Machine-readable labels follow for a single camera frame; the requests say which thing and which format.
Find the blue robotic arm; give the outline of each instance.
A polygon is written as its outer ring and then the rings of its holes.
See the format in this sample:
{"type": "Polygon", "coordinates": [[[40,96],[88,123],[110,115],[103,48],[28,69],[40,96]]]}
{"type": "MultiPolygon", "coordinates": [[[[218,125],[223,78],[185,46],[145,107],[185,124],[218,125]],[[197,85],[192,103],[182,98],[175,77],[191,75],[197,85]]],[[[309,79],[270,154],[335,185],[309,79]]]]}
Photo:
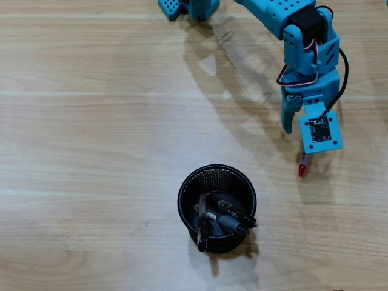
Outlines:
{"type": "MultiPolygon", "coordinates": [[[[219,0],[181,1],[191,17],[206,20],[219,0]]],[[[328,7],[317,7],[316,0],[235,0],[255,15],[284,43],[285,66],[277,80],[282,93],[282,124],[292,133],[295,112],[302,106],[306,116],[299,125],[306,154],[341,149],[337,115],[330,109],[343,94],[349,65],[340,49],[340,37],[332,24],[328,7]],[[336,69],[339,55],[345,60],[346,75],[342,89],[336,69]]]]}

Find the marker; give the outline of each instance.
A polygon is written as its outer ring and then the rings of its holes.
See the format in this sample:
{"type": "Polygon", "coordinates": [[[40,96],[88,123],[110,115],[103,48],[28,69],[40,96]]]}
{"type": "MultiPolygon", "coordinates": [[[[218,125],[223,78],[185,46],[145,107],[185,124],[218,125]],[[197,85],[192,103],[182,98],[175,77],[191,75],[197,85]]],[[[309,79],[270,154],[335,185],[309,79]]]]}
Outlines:
{"type": "Polygon", "coordinates": [[[306,155],[306,153],[303,151],[301,163],[299,165],[299,177],[302,177],[304,172],[306,171],[306,168],[309,165],[309,159],[310,155],[306,155]]]}
{"type": "MultiPolygon", "coordinates": [[[[194,210],[196,212],[199,212],[199,208],[200,206],[198,204],[194,205],[194,210]]],[[[243,226],[237,219],[234,219],[229,215],[222,215],[208,209],[207,218],[211,221],[218,222],[220,225],[227,227],[228,229],[233,229],[236,233],[241,233],[243,235],[249,233],[248,227],[243,226]]]]}
{"type": "Polygon", "coordinates": [[[198,236],[196,246],[200,252],[204,252],[207,248],[207,218],[206,218],[206,195],[202,194],[199,198],[198,205],[198,236]]]}
{"type": "Polygon", "coordinates": [[[225,214],[237,219],[242,224],[247,225],[249,228],[257,227],[256,219],[248,216],[244,211],[235,207],[231,203],[226,202],[225,200],[218,198],[214,193],[207,195],[208,201],[216,209],[220,209],[225,214]]]}

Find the wooden table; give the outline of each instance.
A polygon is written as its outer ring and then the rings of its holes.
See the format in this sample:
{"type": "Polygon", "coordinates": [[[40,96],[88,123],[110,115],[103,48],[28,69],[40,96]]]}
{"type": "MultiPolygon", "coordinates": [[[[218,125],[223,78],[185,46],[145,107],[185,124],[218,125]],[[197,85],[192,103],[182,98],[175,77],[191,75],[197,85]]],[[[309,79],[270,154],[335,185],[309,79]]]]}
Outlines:
{"type": "Polygon", "coordinates": [[[388,7],[319,5],[350,62],[345,148],[299,179],[283,44],[244,7],[198,24],[156,0],[2,0],[0,290],[386,291],[388,7]],[[199,253],[176,208],[213,163],[258,198],[260,227],[226,255],[199,253]]]}

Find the black mesh pen holder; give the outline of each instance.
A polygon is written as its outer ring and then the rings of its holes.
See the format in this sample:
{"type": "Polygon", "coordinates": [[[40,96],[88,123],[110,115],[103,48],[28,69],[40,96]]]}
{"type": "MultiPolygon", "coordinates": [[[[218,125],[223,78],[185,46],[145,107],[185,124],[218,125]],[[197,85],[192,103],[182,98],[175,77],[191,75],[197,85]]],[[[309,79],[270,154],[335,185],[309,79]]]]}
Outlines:
{"type": "MultiPolygon", "coordinates": [[[[252,183],[239,170],[225,165],[208,165],[195,170],[183,182],[178,194],[178,212],[182,222],[196,243],[197,225],[193,220],[193,206],[203,193],[221,193],[224,199],[242,208],[254,217],[256,212],[256,193],[252,183]]],[[[238,247],[246,235],[233,231],[222,235],[209,233],[207,251],[226,253],[238,247]]]]}

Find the blue bracket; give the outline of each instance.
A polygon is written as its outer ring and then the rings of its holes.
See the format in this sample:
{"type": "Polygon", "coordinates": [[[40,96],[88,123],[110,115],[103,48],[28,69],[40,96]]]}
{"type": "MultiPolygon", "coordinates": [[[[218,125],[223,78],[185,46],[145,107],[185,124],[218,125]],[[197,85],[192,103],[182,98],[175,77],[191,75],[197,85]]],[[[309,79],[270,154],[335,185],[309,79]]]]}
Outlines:
{"type": "Polygon", "coordinates": [[[158,3],[169,21],[176,20],[183,10],[193,19],[206,21],[219,6],[219,0],[158,0],[158,3]]]}
{"type": "Polygon", "coordinates": [[[158,0],[158,4],[169,21],[174,21],[183,8],[181,0],[158,0]]]}

